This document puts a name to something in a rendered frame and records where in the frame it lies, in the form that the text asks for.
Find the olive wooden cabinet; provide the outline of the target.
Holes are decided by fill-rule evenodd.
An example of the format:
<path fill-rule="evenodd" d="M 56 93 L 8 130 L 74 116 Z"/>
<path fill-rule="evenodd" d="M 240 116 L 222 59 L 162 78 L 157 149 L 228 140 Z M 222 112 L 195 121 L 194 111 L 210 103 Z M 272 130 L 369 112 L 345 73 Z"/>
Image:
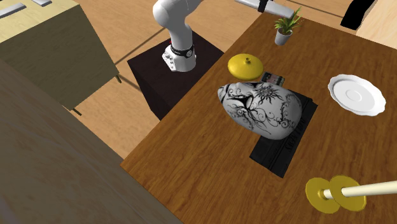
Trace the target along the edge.
<path fill-rule="evenodd" d="M 0 0 L 0 59 L 68 110 L 119 75 L 74 0 Z"/>

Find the black book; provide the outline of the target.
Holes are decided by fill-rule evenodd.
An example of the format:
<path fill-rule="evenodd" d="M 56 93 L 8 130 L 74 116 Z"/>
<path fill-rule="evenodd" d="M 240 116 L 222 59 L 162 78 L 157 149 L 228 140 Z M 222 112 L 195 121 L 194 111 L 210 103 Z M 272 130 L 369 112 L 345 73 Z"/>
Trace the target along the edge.
<path fill-rule="evenodd" d="M 303 108 L 301 119 L 295 130 L 281 140 L 259 138 L 249 156 L 256 163 L 280 178 L 284 177 L 305 130 L 317 109 L 317 104 L 311 98 L 297 92 L 293 93 L 301 100 Z"/>

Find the brown wooden table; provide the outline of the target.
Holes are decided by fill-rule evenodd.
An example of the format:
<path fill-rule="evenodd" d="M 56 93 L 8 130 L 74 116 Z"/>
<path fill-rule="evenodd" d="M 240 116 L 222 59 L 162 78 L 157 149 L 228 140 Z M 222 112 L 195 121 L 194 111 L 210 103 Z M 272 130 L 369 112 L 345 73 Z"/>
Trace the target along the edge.
<path fill-rule="evenodd" d="M 276 16 L 260 15 L 122 162 L 122 167 L 184 224 L 397 224 L 397 195 L 369 197 L 359 212 L 317 211 L 305 195 L 314 177 L 342 174 L 361 185 L 397 179 L 397 50 L 304 20 L 284 46 Z M 236 124 L 217 91 L 234 82 L 228 60 L 258 57 L 285 88 L 317 109 L 283 178 L 250 154 L 259 135 Z M 340 107 L 328 84 L 338 74 L 370 81 L 384 112 Z"/>

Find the green plant in white pot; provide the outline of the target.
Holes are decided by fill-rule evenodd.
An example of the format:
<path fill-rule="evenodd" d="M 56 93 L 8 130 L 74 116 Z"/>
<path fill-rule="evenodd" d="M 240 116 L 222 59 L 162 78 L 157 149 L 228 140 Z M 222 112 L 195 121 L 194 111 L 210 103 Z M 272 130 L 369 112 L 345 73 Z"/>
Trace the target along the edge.
<path fill-rule="evenodd" d="M 293 34 L 293 29 L 300 27 L 300 22 L 302 22 L 301 16 L 298 16 L 300 11 L 301 7 L 294 11 L 291 18 L 282 17 L 275 21 L 274 28 L 277 30 L 275 44 L 277 46 L 285 45 L 287 40 Z"/>

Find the white plate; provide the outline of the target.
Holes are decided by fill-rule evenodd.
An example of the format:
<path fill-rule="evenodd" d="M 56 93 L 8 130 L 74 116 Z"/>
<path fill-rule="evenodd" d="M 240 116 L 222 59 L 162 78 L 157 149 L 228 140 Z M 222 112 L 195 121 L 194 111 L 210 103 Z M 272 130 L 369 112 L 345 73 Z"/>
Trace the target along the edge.
<path fill-rule="evenodd" d="M 386 99 L 371 82 L 352 74 L 330 79 L 328 90 L 342 108 L 360 116 L 377 116 L 385 111 Z"/>

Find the yellow round lid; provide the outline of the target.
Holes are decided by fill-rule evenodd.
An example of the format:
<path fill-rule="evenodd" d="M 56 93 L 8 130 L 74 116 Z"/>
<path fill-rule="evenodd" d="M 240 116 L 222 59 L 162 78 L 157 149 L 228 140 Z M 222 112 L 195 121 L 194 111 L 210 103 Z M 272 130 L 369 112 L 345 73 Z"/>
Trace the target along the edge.
<path fill-rule="evenodd" d="M 261 60 L 248 53 L 233 56 L 228 61 L 228 70 L 233 77 L 244 81 L 255 80 L 264 72 Z"/>

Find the yellow discs on cream rod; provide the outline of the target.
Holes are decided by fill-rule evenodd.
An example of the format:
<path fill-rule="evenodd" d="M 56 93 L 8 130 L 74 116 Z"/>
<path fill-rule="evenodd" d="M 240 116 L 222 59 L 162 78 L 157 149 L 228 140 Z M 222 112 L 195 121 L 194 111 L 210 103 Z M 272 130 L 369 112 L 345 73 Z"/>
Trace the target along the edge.
<path fill-rule="evenodd" d="M 311 178 L 305 185 L 305 194 L 309 203 L 322 213 L 333 214 L 340 207 L 358 212 L 365 208 L 367 196 L 397 194 L 397 180 L 360 185 L 344 175 L 329 181 Z"/>

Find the white mask with black ornaments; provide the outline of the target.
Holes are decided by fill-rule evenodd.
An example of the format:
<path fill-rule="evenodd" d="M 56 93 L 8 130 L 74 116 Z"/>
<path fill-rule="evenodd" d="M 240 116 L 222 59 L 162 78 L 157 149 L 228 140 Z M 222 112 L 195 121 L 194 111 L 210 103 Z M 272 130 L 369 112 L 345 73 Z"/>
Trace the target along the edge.
<path fill-rule="evenodd" d="M 272 83 L 226 84 L 219 87 L 218 98 L 236 123 L 267 139 L 284 139 L 302 116 L 301 100 L 292 91 Z"/>

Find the small dark phone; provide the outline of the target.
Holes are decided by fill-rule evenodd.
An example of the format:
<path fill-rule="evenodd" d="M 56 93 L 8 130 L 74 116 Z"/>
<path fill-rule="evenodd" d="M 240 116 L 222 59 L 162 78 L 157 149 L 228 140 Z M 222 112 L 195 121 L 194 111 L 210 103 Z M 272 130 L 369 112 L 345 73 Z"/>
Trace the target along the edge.
<path fill-rule="evenodd" d="M 272 83 L 281 87 L 285 81 L 285 78 L 269 72 L 264 72 L 260 81 L 265 83 Z"/>

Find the dark robot stand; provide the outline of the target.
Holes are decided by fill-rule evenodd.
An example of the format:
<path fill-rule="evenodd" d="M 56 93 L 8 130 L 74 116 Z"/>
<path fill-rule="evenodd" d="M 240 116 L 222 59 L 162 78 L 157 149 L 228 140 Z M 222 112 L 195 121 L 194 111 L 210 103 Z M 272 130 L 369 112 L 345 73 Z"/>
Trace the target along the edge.
<path fill-rule="evenodd" d="M 162 54 L 169 39 L 127 61 L 150 110 L 160 120 L 224 54 L 196 32 L 192 37 L 197 64 L 191 71 L 173 72 L 164 62 Z"/>

